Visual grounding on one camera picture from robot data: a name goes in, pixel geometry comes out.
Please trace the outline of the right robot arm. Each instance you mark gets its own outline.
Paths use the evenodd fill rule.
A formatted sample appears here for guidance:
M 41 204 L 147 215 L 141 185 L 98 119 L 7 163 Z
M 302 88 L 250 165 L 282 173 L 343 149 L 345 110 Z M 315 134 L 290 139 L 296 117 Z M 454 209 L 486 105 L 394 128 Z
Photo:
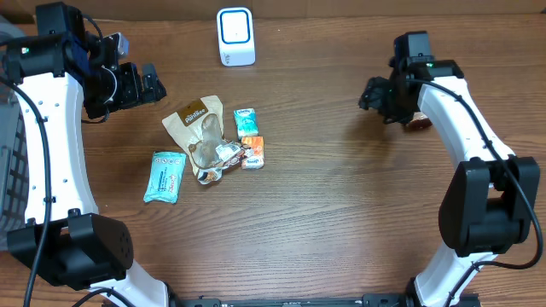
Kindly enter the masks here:
M 439 208 L 442 244 L 403 294 L 366 294 L 365 306 L 478 306 L 465 287 L 485 267 L 524 270 L 543 255 L 534 211 L 540 168 L 519 157 L 486 122 L 462 69 L 433 55 L 427 32 L 393 41 L 389 78 L 370 78 L 358 106 L 386 125 L 434 126 L 455 173 Z

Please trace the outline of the beige brown snack bag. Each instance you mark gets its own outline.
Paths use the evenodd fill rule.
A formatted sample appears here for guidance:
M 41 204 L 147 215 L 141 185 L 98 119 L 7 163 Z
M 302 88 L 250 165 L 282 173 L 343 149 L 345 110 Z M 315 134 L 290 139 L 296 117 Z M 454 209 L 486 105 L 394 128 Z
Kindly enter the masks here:
M 205 96 L 162 120 L 174 142 L 189 156 L 199 183 L 217 182 L 223 172 L 240 164 L 247 146 L 224 138 L 224 107 L 217 96 Z

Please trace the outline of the orange small snack packet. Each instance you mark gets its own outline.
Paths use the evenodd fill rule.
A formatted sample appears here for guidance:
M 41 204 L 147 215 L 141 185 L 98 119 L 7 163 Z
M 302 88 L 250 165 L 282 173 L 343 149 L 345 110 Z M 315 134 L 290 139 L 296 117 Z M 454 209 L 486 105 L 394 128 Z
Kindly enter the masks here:
M 241 162 L 245 170 L 260 169 L 264 166 L 264 138 L 262 136 L 245 136 L 241 139 L 247 146 L 248 155 Z

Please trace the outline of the light blue wipes pack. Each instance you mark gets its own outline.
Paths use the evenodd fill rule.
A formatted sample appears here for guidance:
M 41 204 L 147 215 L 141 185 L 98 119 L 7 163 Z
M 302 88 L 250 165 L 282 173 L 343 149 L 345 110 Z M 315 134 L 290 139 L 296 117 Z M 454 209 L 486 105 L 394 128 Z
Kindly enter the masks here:
M 152 158 L 150 178 L 143 201 L 162 201 L 176 204 L 187 155 L 176 152 L 155 152 Z

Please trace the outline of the green lid seasoning jar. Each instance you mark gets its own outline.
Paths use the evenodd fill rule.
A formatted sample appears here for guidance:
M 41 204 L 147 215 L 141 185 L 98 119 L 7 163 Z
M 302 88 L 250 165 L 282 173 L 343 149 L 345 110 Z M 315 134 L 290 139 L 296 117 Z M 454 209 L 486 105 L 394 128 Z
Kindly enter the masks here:
M 407 130 L 423 130 L 431 127 L 432 125 L 432 121 L 426 114 L 416 112 L 413 114 L 410 121 L 404 125 L 404 127 Z

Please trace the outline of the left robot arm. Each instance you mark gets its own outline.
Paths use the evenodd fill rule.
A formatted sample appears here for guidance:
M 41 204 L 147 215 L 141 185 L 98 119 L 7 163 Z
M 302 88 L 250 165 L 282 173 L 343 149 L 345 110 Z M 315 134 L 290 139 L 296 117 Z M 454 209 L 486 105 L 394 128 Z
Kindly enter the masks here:
M 105 217 L 90 191 L 82 119 L 166 95 L 153 65 L 126 60 L 120 34 L 88 32 L 90 17 L 62 2 L 36 8 L 38 32 L 6 43 L 2 82 L 20 103 L 29 171 L 24 226 L 8 233 L 9 253 L 53 287 L 102 295 L 118 306 L 177 306 L 171 287 L 134 258 L 130 232 Z

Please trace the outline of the teal tissue pocket pack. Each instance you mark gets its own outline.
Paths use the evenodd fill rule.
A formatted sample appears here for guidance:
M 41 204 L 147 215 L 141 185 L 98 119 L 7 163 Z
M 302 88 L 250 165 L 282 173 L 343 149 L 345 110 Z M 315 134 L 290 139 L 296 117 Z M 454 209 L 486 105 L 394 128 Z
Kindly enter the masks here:
M 259 135 L 256 112 L 253 108 L 235 110 L 234 119 L 239 140 L 243 137 Z

